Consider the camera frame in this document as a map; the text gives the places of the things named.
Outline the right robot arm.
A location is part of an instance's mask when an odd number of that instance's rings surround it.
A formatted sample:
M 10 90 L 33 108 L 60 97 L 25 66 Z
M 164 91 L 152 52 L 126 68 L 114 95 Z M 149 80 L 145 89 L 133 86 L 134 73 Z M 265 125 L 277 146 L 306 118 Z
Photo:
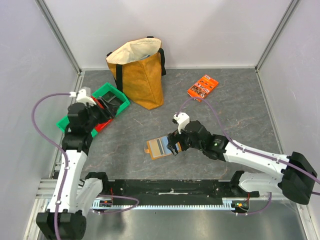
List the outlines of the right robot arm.
M 258 173 L 240 170 L 234 173 L 229 191 L 235 197 L 252 192 L 269 192 L 283 194 L 301 205 L 310 202 L 317 173 L 299 152 L 285 155 L 248 147 L 224 135 L 211 134 L 198 120 L 178 127 L 167 139 L 167 148 L 174 155 L 178 154 L 176 145 L 179 144 L 182 151 L 192 148 L 209 159 L 258 170 Z

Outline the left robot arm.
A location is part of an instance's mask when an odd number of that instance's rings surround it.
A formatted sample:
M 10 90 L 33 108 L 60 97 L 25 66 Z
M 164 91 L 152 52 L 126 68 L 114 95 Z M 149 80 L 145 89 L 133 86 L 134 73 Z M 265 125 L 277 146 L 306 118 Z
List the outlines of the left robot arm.
M 55 190 L 45 212 L 36 224 L 48 240 L 81 240 L 87 225 L 87 214 L 97 196 L 110 191 L 104 172 L 94 172 L 79 188 L 83 166 L 93 141 L 92 130 L 115 118 L 118 106 L 102 97 L 80 97 L 68 107 L 68 125 L 61 145 L 62 163 Z

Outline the yellow leather card holder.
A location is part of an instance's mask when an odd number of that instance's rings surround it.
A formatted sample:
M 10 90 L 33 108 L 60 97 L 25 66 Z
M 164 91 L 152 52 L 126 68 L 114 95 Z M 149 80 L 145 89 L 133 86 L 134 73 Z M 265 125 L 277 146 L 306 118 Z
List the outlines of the yellow leather card holder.
M 154 138 L 146 142 L 144 152 L 146 154 L 149 154 L 152 160 L 173 155 L 171 150 L 167 147 L 168 144 L 169 140 L 166 135 Z

